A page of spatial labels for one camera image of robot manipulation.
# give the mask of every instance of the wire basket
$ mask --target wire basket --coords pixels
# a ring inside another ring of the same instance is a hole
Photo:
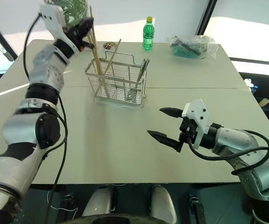
[[[101,68],[104,71],[109,63],[106,57],[100,58]],[[131,105],[142,105],[142,98],[145,94],[145,83],[147,70],[144,71],[141,79],[138,81],[140,64],[135,63],[135,57],[132,54],[119,53],[132,57],[132,63],[112,62],[111,67],[105,75],[98,75],[96,72],[95,60],[92,59],[85,68],[85,74],[88,76],[94,96],[120,101]]]

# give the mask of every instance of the plastic bottle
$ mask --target plastic bottle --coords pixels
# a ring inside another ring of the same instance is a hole
[[[143,29],[143,48],[144,50],[151,50],[153,47],[154,26],[152,24],[152,17],[147,17],[147,23]]]

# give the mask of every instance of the white wall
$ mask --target white wall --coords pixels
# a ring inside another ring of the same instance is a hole
[[[17,54],[43,0],[0,0],[0,31]],[[155,18],[155,42],[194,35],[208,0],[89,0],[100,41],[141,42],[147,16]],[[42,21],[30,39],[52,39]]]
[[[269,61],[269,0],[218,0],[205,34],[230,57]]]

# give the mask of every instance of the plastic bag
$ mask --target plastic bag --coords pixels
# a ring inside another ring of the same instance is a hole
[[[173,36],[167,40],[173,55],[190,59],[203,59],[208,55],[216,58],[219,48],[211,37],[205,35],[183,38]]]

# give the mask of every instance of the bottle cap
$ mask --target bottle cap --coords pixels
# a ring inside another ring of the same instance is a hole
[[[147,17],[147,22],[152,22],[152,17],[151,16]]]

